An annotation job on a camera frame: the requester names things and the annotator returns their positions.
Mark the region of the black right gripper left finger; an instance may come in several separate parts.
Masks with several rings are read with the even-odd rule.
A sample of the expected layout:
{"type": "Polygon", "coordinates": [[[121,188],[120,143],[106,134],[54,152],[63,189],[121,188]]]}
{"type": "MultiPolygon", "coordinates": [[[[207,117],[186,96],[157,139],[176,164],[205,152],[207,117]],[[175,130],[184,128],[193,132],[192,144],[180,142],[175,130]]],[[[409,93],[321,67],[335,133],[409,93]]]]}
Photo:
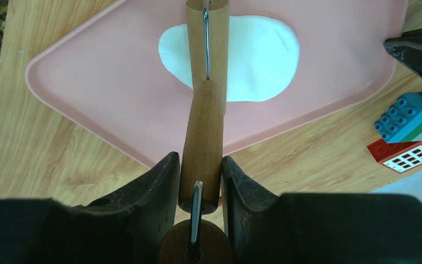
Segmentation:
{"type": "Polygon", "coordinates": [[[0,263],[152,263],[173,226],[179,154],[86,206],[0,199],[0,263]]]}

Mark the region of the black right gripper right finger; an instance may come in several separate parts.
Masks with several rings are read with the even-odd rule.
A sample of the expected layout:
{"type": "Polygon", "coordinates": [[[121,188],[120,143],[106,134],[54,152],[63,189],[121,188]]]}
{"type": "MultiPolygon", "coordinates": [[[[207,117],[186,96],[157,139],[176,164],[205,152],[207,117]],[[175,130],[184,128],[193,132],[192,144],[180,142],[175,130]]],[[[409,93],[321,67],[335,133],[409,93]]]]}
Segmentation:
{"type": "Polygon", "coordinates": [[[409,195],[275,195],[222,160],[236,263],[422,263],[422,203],[409,195]]]}

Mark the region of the wooden dough roller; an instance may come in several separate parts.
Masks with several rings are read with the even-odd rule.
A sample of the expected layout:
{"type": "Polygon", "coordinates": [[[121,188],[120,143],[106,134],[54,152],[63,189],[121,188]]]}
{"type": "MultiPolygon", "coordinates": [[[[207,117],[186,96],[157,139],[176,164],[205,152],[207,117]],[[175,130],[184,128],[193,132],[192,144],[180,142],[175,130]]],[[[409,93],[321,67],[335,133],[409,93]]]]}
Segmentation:
{"type": "Polygon", "coordinates": [[[187,37],[193,98],[178,192],[190,219],[161,241],[158,263],[232,263],[226,235],[202,217],[218,208],[229,55],[229,1],[187,1],[187,37]]]}

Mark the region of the pink rectangular tray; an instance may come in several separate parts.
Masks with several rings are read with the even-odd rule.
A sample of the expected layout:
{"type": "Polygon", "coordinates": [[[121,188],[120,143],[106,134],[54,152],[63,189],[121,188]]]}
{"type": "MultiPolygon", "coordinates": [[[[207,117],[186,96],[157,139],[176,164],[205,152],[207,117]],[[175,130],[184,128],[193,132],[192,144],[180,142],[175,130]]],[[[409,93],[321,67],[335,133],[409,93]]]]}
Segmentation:
{"type": "MultiPolygon", "coordinates": [[[[228,102],[224,154],[369,99],[396,62],[383,41],[402,32],[407,1],[231,1],[232,15],[288,25],[301,47],[295,77],[264,102],[228,102]]],[[[33,58],[43,103],[147,167],[182,152],[192,90],[160,61],[162,33],[186,21],[184,1],[115,1],[33,58]]]]}

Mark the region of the white dough ball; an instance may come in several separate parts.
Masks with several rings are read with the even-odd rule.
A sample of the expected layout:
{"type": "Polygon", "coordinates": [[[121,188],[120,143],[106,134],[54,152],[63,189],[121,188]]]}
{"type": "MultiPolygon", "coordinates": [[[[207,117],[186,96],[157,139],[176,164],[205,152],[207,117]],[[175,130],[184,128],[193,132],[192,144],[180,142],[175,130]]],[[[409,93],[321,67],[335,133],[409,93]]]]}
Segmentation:
{"type": "MultiPolygon", "coordinates": [[[[165,30],[158,53],[166,70],[192,87],[187,26],[165,30]]],[[[282,93],[295,76],[300,46],[285,23],[267,16],[230,17],[227,101],[263,102],[282,93]]]]}

